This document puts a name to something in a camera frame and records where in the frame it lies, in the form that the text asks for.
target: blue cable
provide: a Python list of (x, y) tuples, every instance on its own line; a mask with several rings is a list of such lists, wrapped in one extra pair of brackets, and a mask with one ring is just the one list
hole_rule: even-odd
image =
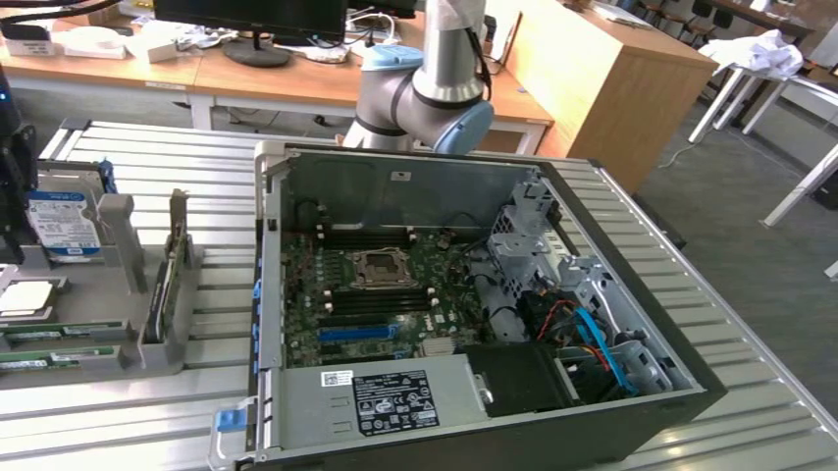
[(583, 307), (577, 308), (577, 314), (582, 317), (582, 320), (594, 335), (594, 339), (597, 340), (597, 345), (599, 346), (599, 350), (602, 351), (602, 356), (605, 357), (605, 361), (607, 361), (607, 365), (611, 367), (611, 371), (614, 372), (614, 377), (617, 378), (617, 384), (623, 387), (623, 389), (629, 392), (630, 395), (638, 394), (638, 389), (626, 379), (626, 375), (623, 374), (623, 370), (619, 369), (619, 365), (617, 365), (617, 361), (611, 356), (611, 352), (607, 349), (607, 344), (605, 343), (605, 339), (602, 338), (602, 333), (599, 332), (599, 327), (594, 321), (594, 317), (591, 313)]

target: green circuit board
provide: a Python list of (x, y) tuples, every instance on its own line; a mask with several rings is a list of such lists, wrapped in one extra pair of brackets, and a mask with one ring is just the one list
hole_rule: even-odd
[[(333, 315), (326, 307), (330, 298), (323, 292), (362, 291), (354, 286), (358, 256), (382, 252), (326, 249), (311, 235), (285, 235), (285, 344), (290, 367), (423, 356), (422, 344), (427, 339), (451, 338), (457, 347), (491, 339), (479, 297), (462, 267), (466, 243), (454, 243), (443, 249), (438, 246), (441, 237), (439, 231), (417, 233), (411, 247), (395, 252), (405, 256), (411, 286), (433, 288), (437, 305), (430, 310), (387, 314), (386, 326), (378, 327), (391, 328), (391, 339), (322, 341), (325, 328), (319, 320)], [(386, 288), (377, 288), (375, 292), (386, 292)]]

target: gray floor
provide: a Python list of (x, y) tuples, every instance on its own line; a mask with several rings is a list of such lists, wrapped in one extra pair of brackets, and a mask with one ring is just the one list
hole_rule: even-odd
[[(160, 102), (126, 97), (114, 103), (94, 97), (16, 90), (27, 118), (38, 126), (42, 145), (67, 116), (99, 121), (190, 127), (188, 111)], [(686, 145), (704, 113), (697, 106), (673, 138), (662, 162)], [(330, 119), (333, 128), (311, 116), (272, 112), (247, 115), (240, 125), (216, 111), (216, 129), (331, 137), (346, 132), (349, 120)], [(758, 143), (748, 138), (752, 146)], [(774, 163), (726, 131), (709, 134), (667, 169), (653, 172), (641, 194), (687, 239), (685, 254), (733, 305), (793, 373), (838, 415), (838, 284), (824, 269), (838, 260), (838, 213), (806, 201), (774, 230), (758, 220), (792, 190), (801, 175)]]

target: blue latch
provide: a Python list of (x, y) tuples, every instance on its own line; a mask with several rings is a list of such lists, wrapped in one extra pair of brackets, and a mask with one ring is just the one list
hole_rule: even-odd
[(215, 414), (215, 430), (222, 433), (240, 432), (247, 428), (244, 409), (227, 409)]

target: monitor stand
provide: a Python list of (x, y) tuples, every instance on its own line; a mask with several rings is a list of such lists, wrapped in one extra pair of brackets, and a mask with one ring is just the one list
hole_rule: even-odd
[(274, 47), (271, 41), (260, 41), (259, 33), (252, 32), (252, 41), (234, 39), (224, 44), (224, 55), (239, 64), (263, 69), (282, 67), (289, 63), (291, 54)]

